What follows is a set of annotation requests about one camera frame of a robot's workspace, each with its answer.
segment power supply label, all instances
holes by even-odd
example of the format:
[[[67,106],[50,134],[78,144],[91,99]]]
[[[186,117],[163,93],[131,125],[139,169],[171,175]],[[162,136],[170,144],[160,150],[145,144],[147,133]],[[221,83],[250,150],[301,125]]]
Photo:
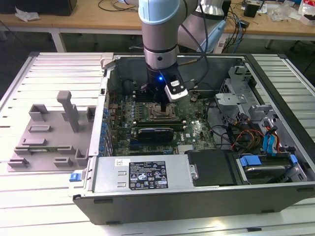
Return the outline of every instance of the power supply label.
[[[131,190],[168,188],[165,161],[130,162],[129,188]]]

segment blue latch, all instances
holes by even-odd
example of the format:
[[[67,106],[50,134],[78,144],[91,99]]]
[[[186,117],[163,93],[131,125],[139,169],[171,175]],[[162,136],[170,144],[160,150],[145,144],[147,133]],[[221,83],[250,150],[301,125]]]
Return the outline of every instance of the blue latch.
[[[262,145],[263,149],[267,151],[269,154],[271,154],[272,156],[276,155],[276,153],[273,152],[274,141],[275,141],[275,136],[266,134],[264,137],[263,145]]]
[[[80,182],[80,181],[82,181],[81,180],[81,174],[79,174],[79,173],[72,173],[70,175],[69,181],[70,182]]]
[[[242,156],[240,158],[242,166],[260,166],[261,161],[257,155]]]
[[[296,156],[295,155],[291,155],[290,156],[290,158],[291,158],[291,161],[293,162],[293,164],[296,164],[297,163],[297,158],[296,158]]]

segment black box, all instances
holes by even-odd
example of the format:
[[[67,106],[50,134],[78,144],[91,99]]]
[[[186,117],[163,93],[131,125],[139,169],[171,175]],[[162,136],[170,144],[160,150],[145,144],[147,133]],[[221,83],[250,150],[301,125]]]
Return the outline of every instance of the black box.
[[[248,2],[244,10],[244,16],[254,18],[259,8],[260,4],[258,2]]]

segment white sticker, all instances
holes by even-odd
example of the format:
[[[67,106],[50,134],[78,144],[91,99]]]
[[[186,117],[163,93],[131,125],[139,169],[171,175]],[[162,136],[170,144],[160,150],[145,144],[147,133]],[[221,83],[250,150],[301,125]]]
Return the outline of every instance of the white sticker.
[[[171,86],[175,87],[175,86],[178,86],[180,83],[179,83],[179,80],[175,80],[173,82],[171,82]]]
[[[128,166],[130,159],[115,159],[115,166]]]

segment cable connector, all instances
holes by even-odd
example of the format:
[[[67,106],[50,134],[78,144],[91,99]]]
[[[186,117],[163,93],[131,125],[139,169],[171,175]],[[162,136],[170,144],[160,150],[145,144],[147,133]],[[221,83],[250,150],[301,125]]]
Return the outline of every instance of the cable connector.
[[[278,127],[273,126],[273,127],[271,127],[271,128],[270,128],[270,129],[266,132],[266,134],[265,134],[265,135],[272,134],[272,133],[276,132],[276,131],[277,131],[277,129],[278,129]]]

